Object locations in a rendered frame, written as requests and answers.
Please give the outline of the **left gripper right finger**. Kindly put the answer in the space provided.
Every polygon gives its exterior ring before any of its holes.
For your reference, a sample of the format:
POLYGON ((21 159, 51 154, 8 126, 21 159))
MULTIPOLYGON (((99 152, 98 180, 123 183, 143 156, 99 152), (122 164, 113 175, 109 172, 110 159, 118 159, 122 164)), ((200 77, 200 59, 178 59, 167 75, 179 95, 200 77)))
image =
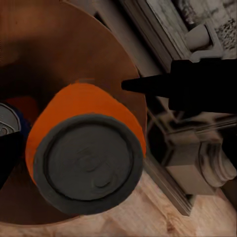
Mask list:
POLYGON ((222 149, 237 170, 237 133, 230 131, 225 133, 222 149))

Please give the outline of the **trash can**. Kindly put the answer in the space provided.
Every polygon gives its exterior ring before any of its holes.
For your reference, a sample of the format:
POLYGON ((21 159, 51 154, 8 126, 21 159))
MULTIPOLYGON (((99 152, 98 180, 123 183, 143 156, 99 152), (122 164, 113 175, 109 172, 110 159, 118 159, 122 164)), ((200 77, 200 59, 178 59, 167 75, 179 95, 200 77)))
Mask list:
MULTIPOLYGON (((93 84, 128 108, 147 132, 147 100, 121 83, 138 79, 135 63, 97 18, 67 0, 0 0, 0 95, 28 91, 39 115, 55 95, 77 82, 93 84)), ((50 227, 83 215, 47 204, 26 162, 0 189, 0 225, 50 227)))

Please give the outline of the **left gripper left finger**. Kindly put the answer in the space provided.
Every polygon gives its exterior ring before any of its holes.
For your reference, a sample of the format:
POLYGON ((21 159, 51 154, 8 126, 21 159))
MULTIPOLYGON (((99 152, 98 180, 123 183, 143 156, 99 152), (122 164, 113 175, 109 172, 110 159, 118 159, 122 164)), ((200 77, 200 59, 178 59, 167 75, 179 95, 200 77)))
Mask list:
POLYGON ((20 132, 14 132, 0 137, 0 189, 24 150, 25 142, 20 132))

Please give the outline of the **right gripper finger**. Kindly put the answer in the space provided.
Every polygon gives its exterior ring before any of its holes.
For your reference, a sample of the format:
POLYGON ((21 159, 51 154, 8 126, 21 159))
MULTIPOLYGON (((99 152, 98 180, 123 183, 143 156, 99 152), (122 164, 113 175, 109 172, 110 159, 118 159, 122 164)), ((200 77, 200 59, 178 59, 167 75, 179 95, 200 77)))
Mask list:
POLYGON ((124 90, 169 98, 170 73, 138 79, 128 79, 121 83, 124 90))

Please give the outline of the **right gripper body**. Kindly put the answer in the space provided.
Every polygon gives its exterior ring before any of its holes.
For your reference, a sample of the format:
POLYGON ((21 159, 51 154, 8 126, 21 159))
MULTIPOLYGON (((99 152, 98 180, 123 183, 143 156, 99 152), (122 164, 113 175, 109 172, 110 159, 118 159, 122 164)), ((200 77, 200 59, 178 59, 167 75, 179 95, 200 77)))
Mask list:
POLYGON ((237 59, 172 60, 168 107, 237 114, 237 59))

